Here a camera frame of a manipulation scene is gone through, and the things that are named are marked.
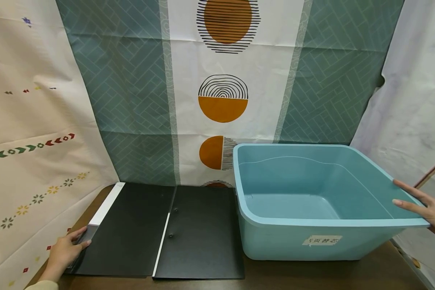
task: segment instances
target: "finger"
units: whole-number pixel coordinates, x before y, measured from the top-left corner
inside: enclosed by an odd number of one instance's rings
[[[406,183],[396,180],[393,180],[393,183],[396,186],[401,187],[401,189],[405,190],[410,195],[414,196],[415,198],[419,199],[421,202],[423,202],[425,205],[429,205],[432,203],[432,197],[429,196],[427,193],[424,193],[416,188],[413,188],[412,186],[407,185]]]
[[[428,211],[427,207],[420,207],[419,205],[412,202],[401,201],[400,199],[394,199],[392,200],[392,202],[397,207],[403,208],[408,211],[412,211],[413,213],[419,214],[420,216],[423,217],[426,216]]]
[[[92,240],[88,240],[88,241],[83,241],[80,244],[77,244],[77,247],[81,248],[81,251],[85,248],[87,248],[90,244],[92,243]]]
[[[68,234],[66,237],[71,238],[71,240],[74,240],[74,239],[76,239],[77,237],[79,237],[81,233],[85,232],[86,229],[87,229],[86,226],[81,227],[81,228],[78,229],[77,231],[74,231],[74,232]]]

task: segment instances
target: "green geometric pattern fabric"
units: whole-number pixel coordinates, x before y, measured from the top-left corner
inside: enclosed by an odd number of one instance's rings
[[[121,181],[174,185],[157,0],[57,0]]]
[[[313,0],[281,143],[350,143],[403,2]]]
[[[56,3],[120,180],[173,185],[158,1]],[[403,1],[313,0],[279,142],[351,141]]]

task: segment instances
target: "sleeve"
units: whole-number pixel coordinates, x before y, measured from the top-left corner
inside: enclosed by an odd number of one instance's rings
[[[58,284],[53,281],[38,281],[25,290],[58,290]]]

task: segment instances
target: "light blue plastic basin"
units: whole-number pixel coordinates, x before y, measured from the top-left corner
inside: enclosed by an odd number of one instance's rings
[[[358,260],[429,226],[392,204],[422,205],[349,146],[239,144],[233,161],[242,245],[254,260]]]

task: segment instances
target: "arrow pattern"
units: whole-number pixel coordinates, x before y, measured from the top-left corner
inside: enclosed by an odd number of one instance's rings
[[[34,89],[35,90],[39,90],[39,89],[41,89],[41,87],[40,86],[36,86]],[[28,92],[29,92],[28,89],[23,89],[23,93],[27,94]],[[5,91],[4,93],[7,94],[7,95],[12,95],[13,94],[12,91]]]
[[[37,148],[43,148],[45,145],[46,146],[54,146],[55,144],[60,144],[60,143],[63,143],[67,140],[72,140],[72,139],[74,139],[74,137],[75,137],[74,133],[69,133],[63,137],[58,137],[55,140],[48,140],[45,143],[38,143],[37,145],[29,144],[29,145],[25,145],[22,147],[15,147],[15,148],[7,149],[7,150],[1,150],[0,151],[0,158],[5,158],[5,157],[8,157],[10,155],[21,154],[24,152],[32,152]]]

